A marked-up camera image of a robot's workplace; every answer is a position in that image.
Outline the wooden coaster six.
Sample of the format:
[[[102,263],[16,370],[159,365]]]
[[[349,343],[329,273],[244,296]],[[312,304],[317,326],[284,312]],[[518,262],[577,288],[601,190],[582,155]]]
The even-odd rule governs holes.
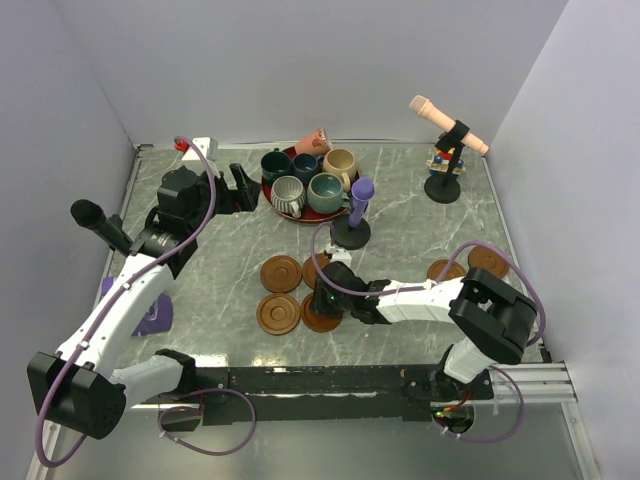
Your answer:
[[[342,322],[342,316],[326,316],[316,314],[311,306],[314,294],[309,293],[301,304],[301,318],[305,326],[316,333],[327,333],[337,328]]]

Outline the wooden coaster three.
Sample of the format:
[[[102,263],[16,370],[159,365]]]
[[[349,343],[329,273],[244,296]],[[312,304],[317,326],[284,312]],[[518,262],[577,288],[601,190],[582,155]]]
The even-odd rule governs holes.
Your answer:
[[[320,268],[323,268],[330,262],[330,257],[325,253],[317,254],[316,262]],[[313,263],[312,258],[309,257],[302,266],[302,279],[310,289],[315,288],[316,274],[317,271],[315,264]]]

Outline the wooden coaster two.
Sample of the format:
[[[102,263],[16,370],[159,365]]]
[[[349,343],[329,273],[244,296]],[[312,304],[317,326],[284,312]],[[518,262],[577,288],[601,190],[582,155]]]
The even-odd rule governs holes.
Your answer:
[[[274,293],[261,300],[256,309],[259,327],[270,335],[285,335],[294,330],[301,318],[299,302],[286,293]]]

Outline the wooden coaster one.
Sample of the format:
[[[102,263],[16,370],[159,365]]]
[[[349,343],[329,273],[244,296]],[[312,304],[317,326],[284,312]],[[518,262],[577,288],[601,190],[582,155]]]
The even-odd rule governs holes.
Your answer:
[[[272,293],[288,293],[302,280],[302,267],[287,255],[278,255],[264,262],[260,270],[262,285]]]

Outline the wooden coaster four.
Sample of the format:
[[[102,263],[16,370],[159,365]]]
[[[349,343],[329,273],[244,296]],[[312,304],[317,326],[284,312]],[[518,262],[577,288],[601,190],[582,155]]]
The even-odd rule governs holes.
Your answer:
[[[453,262],[450,268],[446,271],[446,274],[442,276],[442,272],[447,266],[447,259],[440,259],[435,261],[427,271],[427,278],[430,280],[437,280],[440,278],[442,281],[448,281],[456,278],[462,278],[467,274],[467,270],[457,262]]]

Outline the wooden coaster five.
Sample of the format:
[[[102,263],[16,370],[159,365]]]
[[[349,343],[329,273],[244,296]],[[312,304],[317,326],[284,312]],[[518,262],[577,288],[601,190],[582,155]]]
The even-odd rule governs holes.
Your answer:
[[[482,268],[497,278],[504,278],[510,270],[507,261],[484,246],[475,246],[468,254],[470,268]]]

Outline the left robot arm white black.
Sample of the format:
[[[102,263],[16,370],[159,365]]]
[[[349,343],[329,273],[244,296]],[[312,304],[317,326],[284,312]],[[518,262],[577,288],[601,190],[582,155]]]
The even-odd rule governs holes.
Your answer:
[[[115,363],[143,316],[195,253],[195,237],[208,220],[215,214],[256,209],[260,183],[238,163],[230,170],[235,188],[229,188],[223,176],[209,178],[186,167],[165,174],[158,203],[135,239],[124,233],[119,216],[106,216],[86,199],[72,204],[76,223],[126,259],[83,325],[55,354],[38,352],[29,362],[27,376],[40,423],[51,421],[103,439],[134,405],[160,394],[176,402],[194,396],[197,369],[186,354],[162,349],[124,369]]]

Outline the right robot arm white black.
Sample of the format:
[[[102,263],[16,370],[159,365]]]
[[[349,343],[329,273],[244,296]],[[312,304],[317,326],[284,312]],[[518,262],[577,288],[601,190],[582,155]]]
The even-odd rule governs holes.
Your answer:
[[[487,367],[519,364],[538,314],[533,300],[482,268],[440,283],[366,282],[342,262],[316,274],[311,309],[327,317],[349,314],[369,325],[455,325],[463,338],[445,351],[435,374],[440,393],[453,399]]]

